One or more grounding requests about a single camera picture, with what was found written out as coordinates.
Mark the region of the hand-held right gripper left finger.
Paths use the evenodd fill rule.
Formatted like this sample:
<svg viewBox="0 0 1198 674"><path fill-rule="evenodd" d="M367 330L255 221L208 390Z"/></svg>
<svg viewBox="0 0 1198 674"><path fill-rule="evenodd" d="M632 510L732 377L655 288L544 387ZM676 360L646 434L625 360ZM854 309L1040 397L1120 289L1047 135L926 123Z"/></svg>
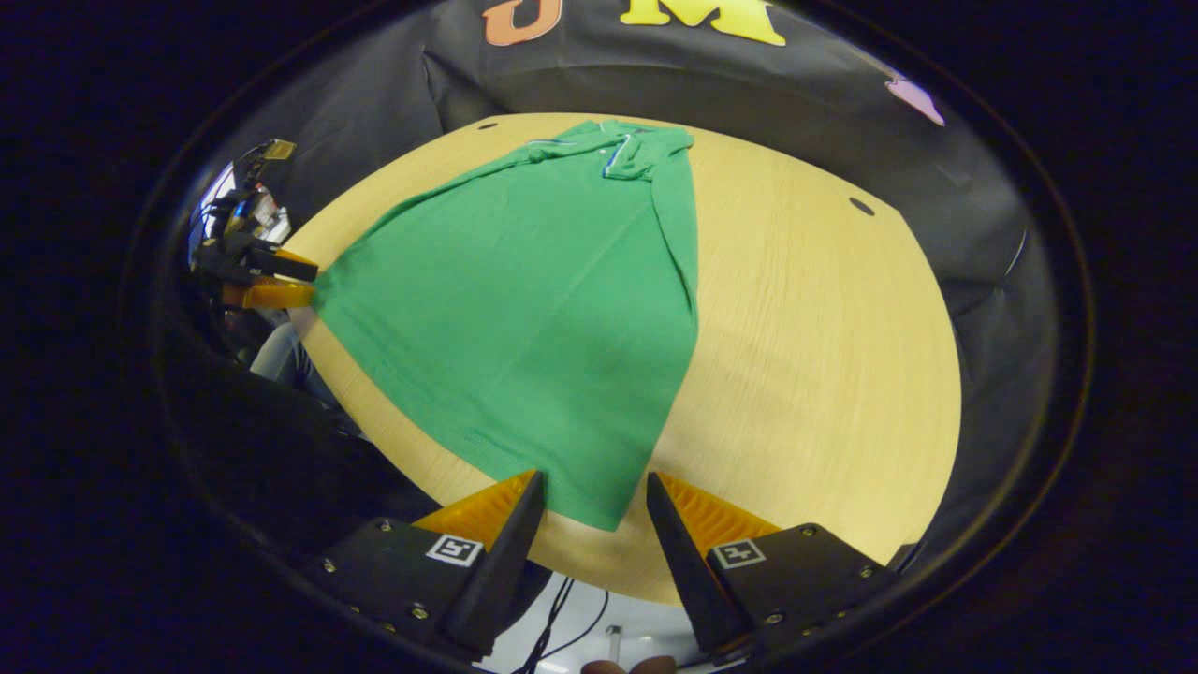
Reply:
<svg viewBox="0 0 1198 674"><path fill-rule="evenodd" d="M352 614L454 660L491 655L545 514L525 470L423 518L377 517L314 555L314 584Z"/></svg>

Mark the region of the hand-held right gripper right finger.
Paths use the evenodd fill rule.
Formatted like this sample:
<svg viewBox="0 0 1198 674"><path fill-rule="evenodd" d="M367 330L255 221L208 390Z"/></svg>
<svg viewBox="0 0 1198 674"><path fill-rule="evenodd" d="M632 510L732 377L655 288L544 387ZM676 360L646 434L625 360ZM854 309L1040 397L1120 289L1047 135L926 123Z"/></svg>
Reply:
<svg viewBox="0 0 1198 674"><path fill-rule="evenodd" d="M701 652L778 655L855 615L898 579L825 526L775 526L651 470L646 508Z"/></svg>

